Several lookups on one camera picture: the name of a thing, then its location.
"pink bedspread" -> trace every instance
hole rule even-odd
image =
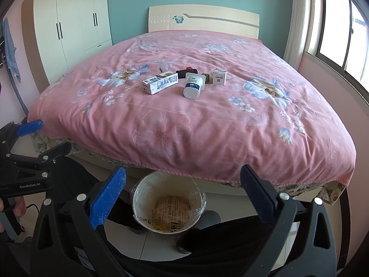
[[[160,60],[174,72],[225,69],[226,85],[188,100],[180,79],[151,96],[141,84]],[[322,95],[260,41],[225,33],[160,31],[114,45],[47,88],[28,119],[52,139],[217,182],[239,182],[248,163],[274,185],[348,185],[355,166],[353,141]]]

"bed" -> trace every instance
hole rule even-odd
[[[150,8],[149,33],[82,62],[31,107],[41,119],[39,151],[68,140],[73,153],[239,187],[248,163],[279,191],[321,187],[334,203],[355,167],[353,141],[335,111],[296,70],[260,40],[259,16],[207,5]],[[171,71],[227,70],[198,100],[185,80],[155,95],[142,81],[158,63]]]

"human hand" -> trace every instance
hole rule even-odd
[[[24,197],[15,197],[15,206],[13,208],[14,215],[17,217],[23,217],[27,208],[25,205]],[[0,212],[4,210],[4,203],[3,200],[0,198]],[[0,233],[3,233],[5,231],[3,225],[0,223]]]

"bed headboard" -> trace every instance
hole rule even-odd
[[[162,5],[149,8],[149,32],[207,30],[257,39],[257,13],[211,5]]]

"bucket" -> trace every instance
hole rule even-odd
[[[168,202],[168,196],[180,197],[180,201],[168,206],[172,222],[153,220],[153,216],[158,217],[157,202],[165,199]],[[161,172],[153,172],[139,181],[132,189],[131,197],[135,220],[148,230],[161,234],[177,234],[190,229],[199,220],[206,206],[206,195],[193,179]],[[180,228],[169,227],[175,224]]]

